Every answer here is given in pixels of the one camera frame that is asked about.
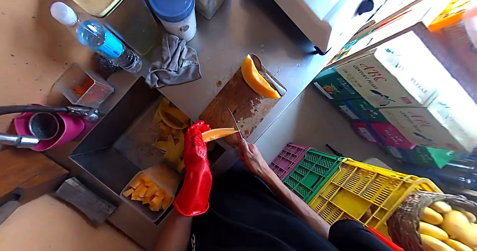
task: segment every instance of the yellow plastic crate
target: yellow plastic crate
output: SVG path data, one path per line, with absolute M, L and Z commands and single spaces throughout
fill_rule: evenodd
M 346 158 L 308 205 L 330 225 L 352 219 L 390 238 L 386 221 L 417 189 L 442 193 L 429 179 Z

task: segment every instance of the gray cloth rag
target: gray cloth rag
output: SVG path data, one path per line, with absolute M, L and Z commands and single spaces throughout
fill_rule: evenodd
M 185 40 L 176 35 L 165 34 L 162 38 L 162 53 L 152 63 L 146 83 L 151 88 L 188 83 L 202 78 L 199 60 L 194 48 L 186 46 Z

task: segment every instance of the blue lid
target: blue lid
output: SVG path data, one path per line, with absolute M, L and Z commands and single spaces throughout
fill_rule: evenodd
M 160 19 L 177 23 L 190 16 L 196 0 L 149 0 L 149 3 Z

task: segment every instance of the red rubber glove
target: red rubber glove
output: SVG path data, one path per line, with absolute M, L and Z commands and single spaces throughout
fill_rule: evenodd
M 210 126 L 199 121 L 187 129 L 184 135 L 184 167 L 186 177 L 174 206 L 184 216 L 192 217 L 208 210 L 208 198 L 212 186 L 212 174 L 207 160 L 207 147 L 202 133 Z

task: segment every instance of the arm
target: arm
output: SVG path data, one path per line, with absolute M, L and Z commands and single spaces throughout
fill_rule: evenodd
M 210 126 L 199 121 L 184 134 L 184 184 L 174 199 L 174 209 L 163 221 L 166 224 L 155 251 L 187 250 L 192 217 L 201 215 L 208 209 L 212 174 L 207 160 L 207 147 L 202 139 L 202 132 L 207 130 L 210 130 Z
M 192 217 L 186 217 L 172 209 L 159 235 L 155 251 L 185 251 L 189 243 Z
M 263 159 L 259 149 L 254 144 L 247 143 L 245 139 L 242 139 L 239 147 L 241 153 L 243 153 L 242 160 L 250 171 L 265 181 L 283 204 L 306 221 L 313 230 L 327 239 L 330 225 L 280 181 Z

